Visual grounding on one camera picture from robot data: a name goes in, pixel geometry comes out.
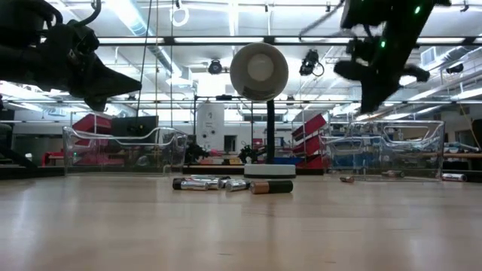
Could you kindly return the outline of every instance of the clear plastic bin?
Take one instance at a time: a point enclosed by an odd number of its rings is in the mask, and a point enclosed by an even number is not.
[[[135,172],[167,175],[182,172],[188,136],[158,127],[143,137],[114,137],[63,128],[65,171]]]
[[[322,137],[328,172],[364,181],[440,180],[444,122],[376,120],[351,123],[343,137]]]

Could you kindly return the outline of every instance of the ceiling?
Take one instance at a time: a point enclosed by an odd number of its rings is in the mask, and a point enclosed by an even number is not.
[[[54,7],[61,10],[64,21],[70,19],[80,20],[92,13],[90,0],[48,0]],[[453,0],[451,8],[436,8],[429,18],[422,36],[476,36],[482,33],[482,5],[477,1],[468,1],[470,8],[466,12],[460,12],[463,1]],[[315,0],[205,0],[205,1],[182,1],[185,12],[176,11],[174,1],[150,1],[150,0],[105,0],[99,17],[90,24],[98,37],[127,37],[133,36],[133,31],[128,27],[129,21],[139,13],[146,22],[150,17],[149,31],[152,35],[159,36],[266,36],[266,35],[298,35],[302,28],[308,26],[320,16],[326,14],[327,1]],[[313,29],[308,35],[333,35],[339,31],[339,10],[334,16],[325,21],[321,26]],[[355,33],[362,35],[362,29],[355,29]],[[344,47],[323,46],[279,46],[289,65],[288,85],[278,99],[285,99],[287,95],[293,95],[298,100],[357,100],[361,97],[359,84],[346,81],[333,73],[333,64],[348,56],[344,53]],[[316,78],[314,76],[301,77],[298,73],[301,60],[309,49],[317,49],[322,63],[325,64],[325,73]],[[428,48],[422,47],[414,50],[409,62],[420,65],[420,53]],[[207,65],[212,59],[219,59],[223,66],[229,67],[233,53],[239,47],[230,45],[221,46],[164,46],[165,54],[172,62],[184,70],[189,70],[189,79],[199,84],[198,95],[214,96],[222,93],[233,93],[228,75],[209,75],[206,72]],[[143,83],[141,100],[169,100],[191,101],[193,87],[169,85],[170,79],[161,62],[154,55],[141,46],[101,47],[97,55],[111,69],[115,69],[132,78],[141,80]],[[478,70],[481,55],[473,53],[463,60],[466,64],[462,75],[444,74],[435,69],[432,79],[426,84],[407,84],[406,89],[399,90],[396,96],[398,101],[407,100],[426,90],[447,83],[454,78],[468,75]],[[68,96],[48,96],[50,99],[72,100]],[[137,104],[123,105],[136,108]],[[140,109],[152,114],[152,109],[184,109],[193,107],[192,102],[170,102],[153,104],[143,102]],[[310,105],[308,109],[326,111],[335,107],[335,104]],[[277,104],[277,108],[286,108],[284,104]]]

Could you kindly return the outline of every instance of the wooden floor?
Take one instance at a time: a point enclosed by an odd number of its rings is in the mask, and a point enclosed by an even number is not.
[[[0,270],[478,270],[482,185],[172,191],[168,178],[0,183]]]

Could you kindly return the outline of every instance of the white base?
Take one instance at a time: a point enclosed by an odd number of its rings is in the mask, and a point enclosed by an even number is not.
[[[245,178],[296,178],[296,167],[294,165],[266,165],[246,164],[244,165]]]

